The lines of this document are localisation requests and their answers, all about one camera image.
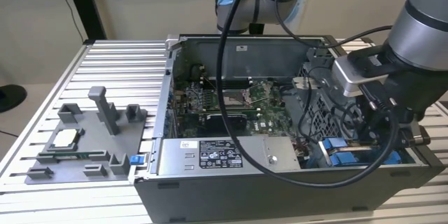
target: aluminum extrusion table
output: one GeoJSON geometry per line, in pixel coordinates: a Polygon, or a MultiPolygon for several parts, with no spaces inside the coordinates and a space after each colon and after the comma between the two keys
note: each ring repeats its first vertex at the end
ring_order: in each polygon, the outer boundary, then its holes
{"type": "MultiPolygon", "coordinates": [[[[371,46],[346,44],[347,52],[371,46]]],[[[43,150],[63,103],[94,110],[91,86],[106,86],[117,107],[138,103],[149,111],[141,152],[153,146],[153,128],[166,63],[165,41],[103,40],[81,49],[35,116],[0,162],[0,223],[151,223],[129,181],[25,184],[33,157],[43,150]]],[[[448,166],[448,110],[437,103],[422,121],[431,150],[448,166]]],[[[448,169],[425,187],[407,189],[374,212],[353,212],[235,223],[448,223],[448,169]]]]}

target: floor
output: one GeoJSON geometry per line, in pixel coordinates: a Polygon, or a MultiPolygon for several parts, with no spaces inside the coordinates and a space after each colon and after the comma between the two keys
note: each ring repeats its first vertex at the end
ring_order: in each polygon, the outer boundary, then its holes
{"type": "MultiPolygon", "coordinates": [[[[27,89],[29,96],[25,102],[13,110],[0,113],[0,130],[21,135],[26,128],[31,117],[41,107],[54,83],[46,84],[27,84],[23,85],[27,89]]],[[[0,133],[0,160],[7,154],[17,137],[0,133]]]]}

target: power supply label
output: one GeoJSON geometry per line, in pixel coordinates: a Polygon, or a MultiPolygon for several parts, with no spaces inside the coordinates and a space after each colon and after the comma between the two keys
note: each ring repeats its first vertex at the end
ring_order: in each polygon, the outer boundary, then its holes
{"type": "Polygon", "coordinates": [[[233,140],[201,141],[199,152],[203,169],[243,167],[243,156],[233,140]]]}

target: gray 3d printed holder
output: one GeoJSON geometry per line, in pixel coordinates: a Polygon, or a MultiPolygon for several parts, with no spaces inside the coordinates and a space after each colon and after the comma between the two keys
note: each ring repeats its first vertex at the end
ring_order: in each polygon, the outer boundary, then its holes
{"type": "Polygon", "coordinates": [[[89,97],[98,111],[82,111],[75,103],[62,106],[62,122],[27,172],[27,184],[129,179],[130,156],[138,154],[147,111],[138,104],[118,110],[107,102],[105,87],[93,87],[89,97]],[[59,132],[71,129],[77,130],[74,141],[67,146],[57,145],[59,132]]]}

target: circuit board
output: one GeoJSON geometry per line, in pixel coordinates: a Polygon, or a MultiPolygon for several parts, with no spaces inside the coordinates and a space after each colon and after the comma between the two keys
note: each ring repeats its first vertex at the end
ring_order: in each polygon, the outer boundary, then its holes
{"type": "MultiPolygon", "coordinates": [[[[179,137],[227,136],[215,89],[199,83],[177,91],[179,137]]],[[[267,134],[295,136],[279,87],[273,81],[254,81],[247,89],[225,90],[225,103],[239,136],[267,134]]]]}

